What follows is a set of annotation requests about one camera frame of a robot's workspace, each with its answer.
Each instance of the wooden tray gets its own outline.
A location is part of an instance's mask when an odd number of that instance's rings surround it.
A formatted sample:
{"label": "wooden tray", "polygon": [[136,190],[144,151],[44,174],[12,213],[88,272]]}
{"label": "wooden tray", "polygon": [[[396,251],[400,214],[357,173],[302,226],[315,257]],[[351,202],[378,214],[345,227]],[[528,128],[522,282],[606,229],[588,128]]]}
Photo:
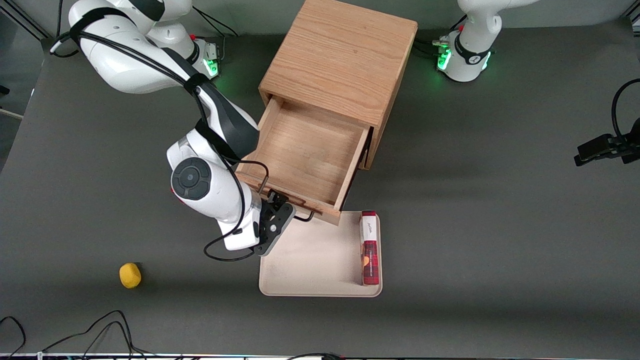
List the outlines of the wooden tray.
{"label": "wooden tray", "polygon": [[292,221],[260,259],[260,291],[268,296],[376,297],[382,291],[378,219],[378,285],[362,285],[361,211],[343,211],[339,226]]}

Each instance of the yellow sponge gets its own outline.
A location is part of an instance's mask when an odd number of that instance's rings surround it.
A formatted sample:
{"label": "yellow sponge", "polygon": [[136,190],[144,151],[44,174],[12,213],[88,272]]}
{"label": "yellow sponge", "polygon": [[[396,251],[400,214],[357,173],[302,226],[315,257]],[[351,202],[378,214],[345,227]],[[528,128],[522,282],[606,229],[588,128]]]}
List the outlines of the yellow sponge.
{"label": "yellow sponge", "polygon": [[126,263],[120,267],[120,282],[127,289],[133,289],[142,281],[140,269],[134,263]]}

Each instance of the gray table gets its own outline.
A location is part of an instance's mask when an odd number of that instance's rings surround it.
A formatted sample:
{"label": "gray table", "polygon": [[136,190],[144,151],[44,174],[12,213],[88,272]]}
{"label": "gray table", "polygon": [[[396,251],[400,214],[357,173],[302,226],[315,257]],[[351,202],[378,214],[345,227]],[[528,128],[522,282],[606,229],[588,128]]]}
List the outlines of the gray table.
{"label": "gray table", "polygon": [[[216,84],[256,119],[281,39],[227,43]],[[345,206],[380,214],[375,299],[265,297],[258,258],[207,259],[215,221],[173,198],[164,155],[194,126],[193,101],[122,94],[83,57],[46,56],[0,176],[1,314],[23,321],[28,351],[119,308],[156,352],[636,358],[640,163],[572,159],[611,132],[613,93],[640,75],[630,26],[509,29],[495,47],[469,84],[409,60]],[[639,95],[621,101],[625,129]],[[137,290],[118,281],[128,261],[143,264]],[[18,341],[0,329],[1,350]],[[97,350],[125,347],[112,332]]]}

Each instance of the wooden drawer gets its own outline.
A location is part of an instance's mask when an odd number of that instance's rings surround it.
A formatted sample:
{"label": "wooden drawer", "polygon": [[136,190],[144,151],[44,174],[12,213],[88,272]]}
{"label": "wooden drawer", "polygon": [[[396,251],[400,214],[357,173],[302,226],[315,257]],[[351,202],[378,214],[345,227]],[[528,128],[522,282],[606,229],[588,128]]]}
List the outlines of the wooden drawer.
{"label": "wooden drawer", "polygon": [[[259,128],[258,147],[245,159],[269,167],[262,195],[274,189],[288,196],[297,210],[313,211],[337,225],[371,127],[273,96]],[[239,164],[236,174],[258,190],[264,169]]]}

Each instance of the wooden cabinet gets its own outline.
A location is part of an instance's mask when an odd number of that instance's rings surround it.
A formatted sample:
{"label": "wooden cabinet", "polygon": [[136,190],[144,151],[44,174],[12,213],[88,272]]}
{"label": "wooden cabinet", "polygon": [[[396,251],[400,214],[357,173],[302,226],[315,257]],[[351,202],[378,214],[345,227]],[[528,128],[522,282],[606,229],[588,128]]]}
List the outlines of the wooden cabinet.
{"label": "wooden cabinet", "polygon": [[[417,30],[414,21],[307,0],[260,83],[267,106],[248,160],[298,209],[337,224],[355,170],[371,166]],[[260,167],[238,177],[257,189]]]}

